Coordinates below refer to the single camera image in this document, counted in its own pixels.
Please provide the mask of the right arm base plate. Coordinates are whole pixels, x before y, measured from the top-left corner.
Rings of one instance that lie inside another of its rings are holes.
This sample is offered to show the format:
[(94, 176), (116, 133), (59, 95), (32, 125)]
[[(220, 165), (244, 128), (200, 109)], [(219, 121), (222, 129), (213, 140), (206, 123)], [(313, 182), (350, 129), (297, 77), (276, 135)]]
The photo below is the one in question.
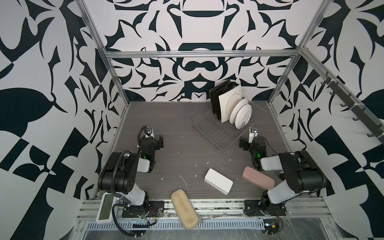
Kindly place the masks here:
[(287, 209), (284, 203), (272, 204), (269, 200), (245, 200), (244, 214), (254, 216), (286, 216)]

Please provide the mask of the white square plate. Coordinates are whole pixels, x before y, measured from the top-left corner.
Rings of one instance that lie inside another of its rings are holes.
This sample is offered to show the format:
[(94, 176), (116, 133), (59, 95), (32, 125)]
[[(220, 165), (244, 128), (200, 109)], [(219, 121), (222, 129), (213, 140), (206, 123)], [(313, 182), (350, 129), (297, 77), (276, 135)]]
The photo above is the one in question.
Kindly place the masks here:
[(239, 101), (243, 99), (242, 87), (238, 85), (226, 93), (219, 95), (221, 123), (230, 119), (230, 115)]

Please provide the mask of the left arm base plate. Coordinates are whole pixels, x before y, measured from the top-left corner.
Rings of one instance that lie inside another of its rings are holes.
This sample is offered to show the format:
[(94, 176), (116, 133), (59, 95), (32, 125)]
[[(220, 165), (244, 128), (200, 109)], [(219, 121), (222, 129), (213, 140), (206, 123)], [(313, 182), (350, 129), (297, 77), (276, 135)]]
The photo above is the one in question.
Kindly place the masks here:
[(123, 218), (136, 218), (144, 215), (147, 218), (161, 217), (164, 213), (164, 201), (144, 202), (141, 206), (130, 206), (123, 210)]

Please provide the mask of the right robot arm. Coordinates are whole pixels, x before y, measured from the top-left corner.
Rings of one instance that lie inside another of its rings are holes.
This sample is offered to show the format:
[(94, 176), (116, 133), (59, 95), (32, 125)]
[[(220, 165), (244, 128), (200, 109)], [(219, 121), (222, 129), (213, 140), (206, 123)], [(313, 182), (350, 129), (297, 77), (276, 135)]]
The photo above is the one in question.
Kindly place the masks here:
[(253, 164), (245, 167), (243, 179), (264, 190), (257, 210), (271, 215), (273, 210), (282, 209), (285, 202), (327, 186), (327, 178), (307, 151), (267, 156), (266, 143), (261, 137), (239, 142), (240, 148), (250, 152)]

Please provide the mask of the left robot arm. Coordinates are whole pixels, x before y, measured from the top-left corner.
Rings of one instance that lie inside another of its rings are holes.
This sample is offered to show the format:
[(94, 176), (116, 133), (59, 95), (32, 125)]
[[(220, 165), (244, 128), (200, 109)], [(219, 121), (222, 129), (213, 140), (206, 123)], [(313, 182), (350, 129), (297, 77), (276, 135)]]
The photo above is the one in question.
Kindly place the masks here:
[(139, 151), (113, 152), (105, 164), (99, 179), (98, 189), (112, 194), (129, 207), (150, 207), (148, 193), (135, 183), (137, 173), (151, 173), (156, 164), (156, 151), (164, 147), (164, 138), (152, 136), (140, 138)]

